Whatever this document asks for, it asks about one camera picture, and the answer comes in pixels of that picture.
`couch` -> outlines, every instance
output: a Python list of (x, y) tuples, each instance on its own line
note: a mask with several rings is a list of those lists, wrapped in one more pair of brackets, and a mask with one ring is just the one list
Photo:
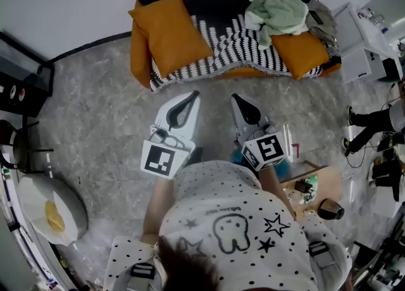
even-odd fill
[[(159, 0), (137, 0), (135, 9)], [(149, 51), (147, 39), (134, 20), (130, 49), (131, 72), (152, 92), (174, 83), (199, 78), (291, 76), (273, 46), (258, 50), (258, 32), (244, 28), (244, 12), (253, 0), (183, 0), (194, 26), (205, 38), (213, 55), (162, 77)], [(317, 78), (340, 65), (340, 56), (308, 71), (304, 78)]]

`dark hair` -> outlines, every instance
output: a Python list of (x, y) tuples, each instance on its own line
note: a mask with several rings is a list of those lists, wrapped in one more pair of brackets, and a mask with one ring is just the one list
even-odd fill
[(206, 257), (190, 257), (181, 249), (180, 241), (174, 249), (164, 237), (159, 237), (159, 258), (166, 271), (164, 291), (216, 291), (218, 280), (215, 267)]

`green towel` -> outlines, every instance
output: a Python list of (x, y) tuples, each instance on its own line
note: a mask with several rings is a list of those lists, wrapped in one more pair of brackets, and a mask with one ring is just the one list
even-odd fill
[(259, 49), (271, 45), (271, 35), (299, 35), (308, 31), (305, 19), (308, 7), (301, 0), (254, 0), (245, 13), (247, 29), (260, 31)]

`star print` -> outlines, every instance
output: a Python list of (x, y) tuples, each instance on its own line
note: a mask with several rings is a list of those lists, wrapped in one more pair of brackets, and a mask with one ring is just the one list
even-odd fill
[(268, 249), (274, 247), (274, 245), (270, 244), (270, 240), (271, 240), (271, 237), (269, 237), (266, 242), (262, 242), (261, 240), (259, 240), (261, 247), (258, 249), (258, 251), (260, 251), (261, 249), (264, 249), (267, 254)]
[(181, 237), (179, 239), (182, 251), (185, 251), (187, 255), (190, 256), (190, 258), (196, 256), (196, 257), (207, 257), (203, 252), (201, 252), (200, 247), (201, 244), (203, 243), (203, 239), (200, 241), (196, 242), (195, 244), (190, 243), (187, 239), (184, 237)]
[(265, 233), (267, 232), (277, 232), (278, 236), (283, 237), (283, 229), (290, 228), (290, 226), (287, 226), (283, 223), (280, 222), (280, 215), (278, 215), (274, 220), (269, 220), (264, 218), (266, 223), (268, 224), (268, 228), (265, 230)]
[(191, 228), (194, 228), (194, 227), (198, 226), (196, 224), (196, 219), (194, 219), (194, 220), (186, 219), (186, 221), (187, 221), (187, 223), (184, 225), (184, 227), (189, 227), (189, 229), (191, 229)]

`cable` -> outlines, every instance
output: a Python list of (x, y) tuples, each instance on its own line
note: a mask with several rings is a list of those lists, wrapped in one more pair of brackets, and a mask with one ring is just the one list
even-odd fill
[(360, 162), (360, 165), (359, 165), (359, 166), (353, 166), (353, 165), (349, 162), (349, 158), (345, 155), (346, 161), (347, 161), (347, 163), (349, 164), (349, 166), (350, 166), (351, 168), (360, 168), (361, 165), (363, 165), (363, 161), (365, 160), (365, 157), (366, 157), (366, 148), (373, 148), (375, 151), (377, 151), (376, 148), (377, 148), (378, 146), (373, 146), (373, 145), (371, 144), (371, 142), (367, 142), (367, 144), (366, 144), (363, 148), (360, 149), (360, 150), (364, 149), (364, 154), (363, 154), (363, 158), (361, 159), (361, 162)]
[(397, 97), (397, 98), (394, 99), (394, 100), (388, 101), (388, 99), (389, 99), (389, 97), (390, 97), (391, 90), (392, 90), (392, 88), (393, 88), (394, 86), (395, 86), (395, 83), (393, 83), (393, 84), (391, 85), (390, 89), (388, 90), (387, 102), (382, 105), (380, 111), (384, 108), (384, 106), (388, 105), (389, 103), (394, 102), (394, 101), (397, 101), (398, 99), (404, 97), (404, 96), (399, 96), (399, 97)]

